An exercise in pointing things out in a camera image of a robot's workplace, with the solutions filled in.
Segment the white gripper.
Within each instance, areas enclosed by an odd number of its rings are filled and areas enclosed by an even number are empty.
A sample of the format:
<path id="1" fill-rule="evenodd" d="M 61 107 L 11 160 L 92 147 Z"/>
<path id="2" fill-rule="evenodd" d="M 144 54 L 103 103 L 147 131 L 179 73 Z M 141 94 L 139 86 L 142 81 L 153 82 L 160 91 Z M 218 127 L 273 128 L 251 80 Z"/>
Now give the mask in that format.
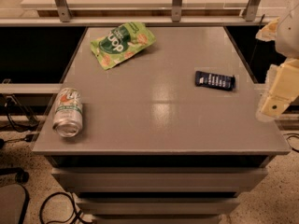
<path id="1" fill-rule="evenodd" d="M 275 18 L 258 31 L 256 39 L 276 40 L 276 51 L 287 59 L 280 66 L 271 64 L 264 92 L 256 111 L 256 119 L 277 119 L 299 96 L 299 1 L 292 1 L 280 18 Z"/>

